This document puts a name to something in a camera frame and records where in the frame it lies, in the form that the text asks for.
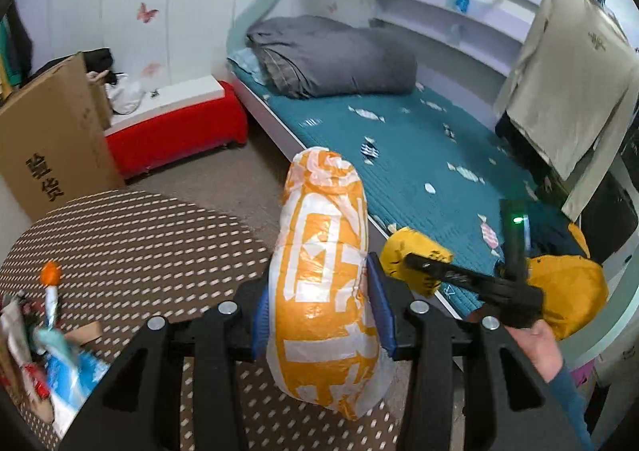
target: yellow cloth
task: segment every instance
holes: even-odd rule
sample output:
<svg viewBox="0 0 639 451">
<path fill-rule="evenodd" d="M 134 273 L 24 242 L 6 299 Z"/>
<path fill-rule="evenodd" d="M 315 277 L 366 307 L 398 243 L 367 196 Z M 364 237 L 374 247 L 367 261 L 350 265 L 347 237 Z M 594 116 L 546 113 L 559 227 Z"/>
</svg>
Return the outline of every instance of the yellow cloth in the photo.
<svg viewBox="0 0 639 451">
<path fill-rule="evenodd" d="M 586 243 L 586 237 L 584 237 L 583 231 L 579 229 L 579 226 L 577 226 L 574 222 L 571 222 L 568 224 L 568 231 L 570 231 L 570 234 L 577 241 L 577 244 L 579 244 L 579 247 L 581 247 L 583 252 L 586 253 L 586 258 L 590 258 L 590 249 Z"/>
<path fill-rule="evenodd" d="M 582 329 L 608 300 L 600 265 L 578 256 L 530 260 L 528 283 L 544 290 L 544 319 L 558 341 Z"/>
<path fill-rule="evenodd" d="M 452 262 L 454 255 L 423 233 L 409 227 L 400 229 L 386 241 L 384 249 L 379 255 L 384 272 L 389 277 L 404 280 L 415 292 L 425 297 L 431 297 L 439 289 L 442 282 L 430 278 L 421 271 L 408 269 L 404 265 L 404 258 L 410 253 L 447 264 Z"/>
</svg>

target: gray comforter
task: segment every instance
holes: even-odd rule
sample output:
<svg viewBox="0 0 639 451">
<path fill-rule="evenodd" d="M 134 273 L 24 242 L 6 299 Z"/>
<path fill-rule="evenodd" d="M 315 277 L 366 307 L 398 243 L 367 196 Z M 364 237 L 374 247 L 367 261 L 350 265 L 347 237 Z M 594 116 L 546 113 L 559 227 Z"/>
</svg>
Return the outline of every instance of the gray comforter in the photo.
<svg viewBox="0 0 639 451">
<path fill-rule="evenodd" d="M 415 55 L 379 28 L 278 17 L 253 26 L 248 38 L 284 96 L 408 94 L 415 86 Z"/>
</svg>

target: brown polka dot tablecloth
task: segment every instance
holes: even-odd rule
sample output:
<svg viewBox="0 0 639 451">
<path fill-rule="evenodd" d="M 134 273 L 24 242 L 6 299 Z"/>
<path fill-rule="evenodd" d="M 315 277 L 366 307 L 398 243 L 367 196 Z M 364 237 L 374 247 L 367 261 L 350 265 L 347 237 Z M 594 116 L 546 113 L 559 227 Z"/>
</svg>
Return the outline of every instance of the brown polka dot tablecloth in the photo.
<svg viewBox="0 0 639 451">
<path fill-rule="evenodd" d="M 268 257 L 263 243 L 234 216 L 158 194 L 120 190 L 74 200 L 36 222 L 0 268 L 0 293 L 24 291 L 44 300 L 40 269 L 56 260 L 63 267 L 62 329 L 100 321 L 103 334 L 87 348 L 113 362 L 146 319 L 161 315 L 175 322 L 200 316 L 232 298 L 242 281 L 261 276 Z M 185 360 L 180 449 L 189 451 L 195 450 L 192 368 L 192 360 Z M 360 420 L 348 421 L 282 393 L 265 360 L 238 364 L 237 374 L 250 449 L 395 449 L 398 423 L 384 402 Z M 21 411 L 53 449 L 58 443 L 53 428 L 24 406 Z"/>
</svg>

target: floor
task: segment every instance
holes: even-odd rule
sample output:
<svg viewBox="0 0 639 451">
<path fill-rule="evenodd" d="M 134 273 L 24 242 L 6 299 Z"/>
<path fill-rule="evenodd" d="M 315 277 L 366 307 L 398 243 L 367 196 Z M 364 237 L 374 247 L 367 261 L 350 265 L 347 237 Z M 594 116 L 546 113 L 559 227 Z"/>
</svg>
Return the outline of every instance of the floor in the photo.
<svg viewBox="0 0 639 451">
<path fill-rule="evenodd" d="M 267 247 L 279 233 L 280 197 L 289 162 L 260 126 L 249 123 L 248 143 L 242 147 L 206 152 L 168 165 L 129 184 L 188 200 L 221 212 L 232 212 L 251 226 Z M 410 365 L 400 364 L 386 395 L 392 413 L 402 418 Z M 463 449 L 464 416 L 462 373 L 455 367 L 451 451 Z"/>
</svg>

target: blue gripper pad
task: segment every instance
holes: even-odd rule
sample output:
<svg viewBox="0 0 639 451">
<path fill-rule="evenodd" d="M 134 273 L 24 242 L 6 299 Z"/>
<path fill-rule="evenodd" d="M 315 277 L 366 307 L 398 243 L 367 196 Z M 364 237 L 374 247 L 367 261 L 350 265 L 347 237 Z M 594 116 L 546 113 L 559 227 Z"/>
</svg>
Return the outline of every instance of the blue gripper pad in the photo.
<svg viewBox="0 0 639 451">
<path fill-rule="evenodd" d="M 381 285 L 381 279 L 385 277 L 385 273 L 375 253 L 369 253 L 366 257 L 366 273 L 368 277 L 368 296 L 379 334 L 379 342 L 382 348 L 389 353 L 389 356 L 393 357 L 397 349 L 395 317 Z"/>
<path fill-rule="evenodd" d="M 264 355 L 266 352 L 266 345 L 268 343 L 268 336 L 270 333 L 270 320 L 268 319 L 268 287 L 264 287 L 258 309 L 255 313 L 255 320 L 253 323 L 253 357 Z"/>
<path fill-rule="evenodd" d="M 379 334 L 379 342 L 390 356 L 393 356 L 397 348 L 395 341 L 395 319 L 389 305 L 388 298 L 381 285 L 381 278 L 385 275 L 379 258 L 375 253 L 366 257 L 368 294 L 375 318 L 375 325 Z M 260 357 L 266 351 L 270 333 L 270 320 L 268 312 L 268 287 L 264 288 L 260 304 L 253 324 L 253 355 Z"/>
</svg>

